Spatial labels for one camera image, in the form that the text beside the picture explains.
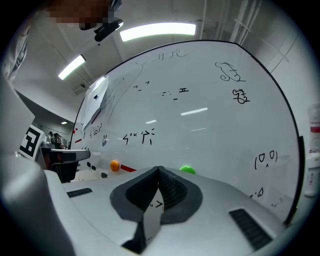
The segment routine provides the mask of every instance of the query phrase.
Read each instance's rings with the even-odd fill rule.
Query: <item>person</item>
[[[79,23],[85,24],[85,27],[89,24],[93,28],[112,16],[121,5],[122,0],[47,0],[28,16],[12,37],[1,59],[0,133],[7,134],[0,144],[1,154],[13,154],[19,150],[26,131],[35,118],[19,98],[12,82],[26,57],[30,27],[37,14],[47,11],[57,23]]]

